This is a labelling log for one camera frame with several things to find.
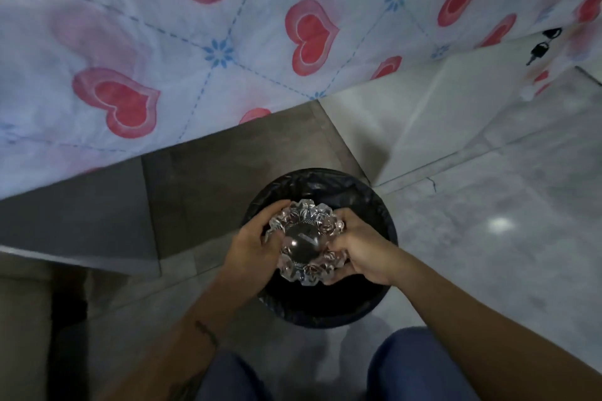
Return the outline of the person's left hand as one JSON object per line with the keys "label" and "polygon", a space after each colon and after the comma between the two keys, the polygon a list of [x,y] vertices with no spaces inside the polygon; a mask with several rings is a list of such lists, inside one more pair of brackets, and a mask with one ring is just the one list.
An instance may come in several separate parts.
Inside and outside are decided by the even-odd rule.
{"label": "person's left hand", "polygon": [[290,204],[290,200],[270,204],[245,223],[234,236],[219,281],[225,283],[240,301],[257,295],[272,277],[275,269],[268,267],[264,227]]}

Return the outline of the person's right hand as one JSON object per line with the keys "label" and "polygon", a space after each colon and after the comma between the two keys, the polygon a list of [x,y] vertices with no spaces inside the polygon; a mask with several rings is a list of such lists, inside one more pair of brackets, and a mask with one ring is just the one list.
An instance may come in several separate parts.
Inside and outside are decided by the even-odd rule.
{"label": "person's right hand", "polygon": [[355,237],[357,247],[354,253],[346,252],[349,261],[334,271],[326,285],[362,275],[371,283],[398,287],[404,257],[401,248],[382,237],[350,208],[340,208],[335,215],[345,224],[345,232],[337,237]]}

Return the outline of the clear glass ashtray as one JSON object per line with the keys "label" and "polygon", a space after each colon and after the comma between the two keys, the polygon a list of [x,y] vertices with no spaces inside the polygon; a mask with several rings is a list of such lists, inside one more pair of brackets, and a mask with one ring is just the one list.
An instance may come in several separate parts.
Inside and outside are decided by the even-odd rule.
{"label": "clear glass ashtray", "polygon": [[277,267],[289,282],[305,287],[327,283],[349,256],[332,251],[330,243],[345,231],[345,223],[326,204],[303,199],[292,202],[274,215],[266,232],[284,233]]}

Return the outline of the person's left forearm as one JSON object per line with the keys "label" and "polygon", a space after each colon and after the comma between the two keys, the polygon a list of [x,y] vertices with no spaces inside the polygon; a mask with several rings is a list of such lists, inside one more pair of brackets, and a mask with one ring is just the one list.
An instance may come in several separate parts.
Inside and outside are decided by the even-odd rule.
{"label": "person's left forearm", "polygon": [[234,314],[272,271],[222,268],[199,299],[102,401],[193,401]]}

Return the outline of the person's right forearm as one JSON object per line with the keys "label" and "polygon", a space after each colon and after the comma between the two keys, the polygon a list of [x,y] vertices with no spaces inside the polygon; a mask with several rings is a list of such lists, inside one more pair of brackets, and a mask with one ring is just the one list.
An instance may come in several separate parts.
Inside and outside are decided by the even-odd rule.
{"label": "person's right forearm", "polygon": [[389,282],[483,401],[602,401],[602,374],[394,247]]}

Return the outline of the black trash bin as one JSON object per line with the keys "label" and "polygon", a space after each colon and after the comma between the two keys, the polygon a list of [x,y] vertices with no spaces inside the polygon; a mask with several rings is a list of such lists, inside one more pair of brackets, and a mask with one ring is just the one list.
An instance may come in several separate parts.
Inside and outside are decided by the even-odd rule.
{"label": "black trash bin", "polygon": [[[360,179],[335,169],[298,169],[267,184],[251,201],[241,222],[255,217],[279,200],[313,200],[333,209],[350,208],[389,242],[398,245],[393,218],[380,196]],[[377,307],[388,293],[387,285],[352,275],[332,284],[303,286],[275,272],[258,294],[276,316],[297,326],[332,329],[350,325]]]}

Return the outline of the person's blue trousers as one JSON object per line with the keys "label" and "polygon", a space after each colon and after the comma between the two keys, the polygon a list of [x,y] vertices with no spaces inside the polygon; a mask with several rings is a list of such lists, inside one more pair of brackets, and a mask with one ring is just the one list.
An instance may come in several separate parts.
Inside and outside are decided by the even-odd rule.
{"label": "person's blue trousers", "polygon": [[[368,401],[481,401],[461,369],[425,327],[399,329],[372,357]],[[231,351],[219,351],[194,401],[273,401],[254,369]]]}

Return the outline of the heart print bed sheet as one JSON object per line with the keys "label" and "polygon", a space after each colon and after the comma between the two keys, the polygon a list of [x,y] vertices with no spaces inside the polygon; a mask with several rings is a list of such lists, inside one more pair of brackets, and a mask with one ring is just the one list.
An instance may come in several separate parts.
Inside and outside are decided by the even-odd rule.
{"label": "heart print bed sheet", "polygon": [[0,0],[0,200],[581,25],[602,0]]}

